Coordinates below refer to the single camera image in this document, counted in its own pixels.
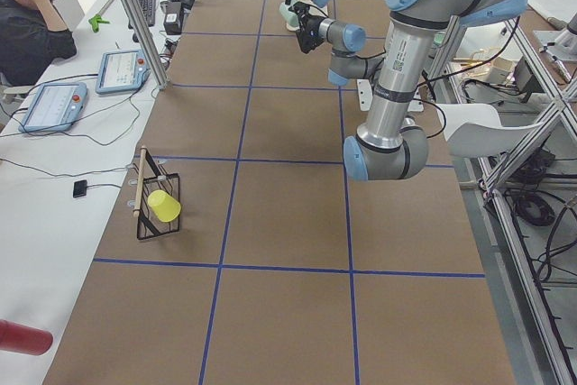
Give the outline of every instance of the white desk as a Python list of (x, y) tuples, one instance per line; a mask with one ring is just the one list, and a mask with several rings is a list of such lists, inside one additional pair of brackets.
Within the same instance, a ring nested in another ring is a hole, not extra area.
[[(103, 52), (118, 50), (118, 47), (123, 50), (139, 47), (132, 41), (133, 31), (127, 28), (128, 19), (120, 0), (115, 0), (104, 13), (111, 23), (101, 24), (99, 33), (92, 32), (87, 18), (98, 12), (105, 2), (98, 0), (74, 31), (78, 55), (70, 60), (55, 61), (40, 82), (97, 73)], [(151, 32), (159, 50), (165, 40), (159, 32), (161, 29), (162, 13), (157, 12)], [(88, 100), (82, 116), (130, 95), (101, 97), (94, 92), (93, 78), (86, 83)], [(151, 94), (156, 95), (155, 88), (156, 83), (150, 77), (133, 98), (141, 111), (140, 117), (130, 132), (109, 146), (62, 134), (9, 136), (16, 133), (18, 127), (12, 120), (0, 137), (0, 157), (51, 173), (122, 168), (133, 159), (134, 147), (154, 104)], [(28, 97), (23, 106), (29, 105), (31, 98)], [(126, 101), (79, 121), (68, 133), (88, 134), (100, 142), (110, 142), (136, 115), (136, 110)], [(16, 117), (22, 120), (23, 115)], [(0, 318), (46, 329), (54, 335), (54, 344), (41, 356), (0, 352), (0, 385), (42, 383), (118, 195), (118, 188), (99, 187), (89, 189), (85, 197), (72, 198), (74, 181), (87, 179), (88, 185), (121, 185), (125, 175), (121, 170), (79, 178), (53, 178), (0, 162)]]

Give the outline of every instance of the yellow cup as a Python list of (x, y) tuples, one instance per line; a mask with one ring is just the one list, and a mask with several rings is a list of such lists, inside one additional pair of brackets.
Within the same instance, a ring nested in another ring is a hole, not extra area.
[(162, 223), (176, 220), (182, 208), (178, 200), (163, 189), (152, 191), (148, 196), (147, 203)]

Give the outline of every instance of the black jacket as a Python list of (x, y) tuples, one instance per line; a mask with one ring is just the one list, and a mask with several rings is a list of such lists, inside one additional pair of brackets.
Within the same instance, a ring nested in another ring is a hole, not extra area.
[(49, 31), (39, 11), (0, 0), (0, 71), (12, 86), (33, 85), (54, 59), (75, 54), (71, 31)]

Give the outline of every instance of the keyboard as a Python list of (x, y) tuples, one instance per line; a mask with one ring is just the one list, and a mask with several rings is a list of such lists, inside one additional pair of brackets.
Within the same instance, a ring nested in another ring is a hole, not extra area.
[(141, 6), (146, 23), (149, 25), (149, 27), (153, 26), (156, 19), (156, 0), (138, 0), (138, 3)]

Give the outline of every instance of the tablet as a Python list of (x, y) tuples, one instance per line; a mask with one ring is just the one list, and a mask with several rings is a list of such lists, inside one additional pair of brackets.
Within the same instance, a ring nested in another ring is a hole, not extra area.
[(40, 85), (18, 130), (21, 133), (66, 131), (78, 119), (86, 99), (84, 83)]
[(138, 90), (150, 72), (142, 50), (105, 53), (98, 71), (96, 92), (106, 95)]

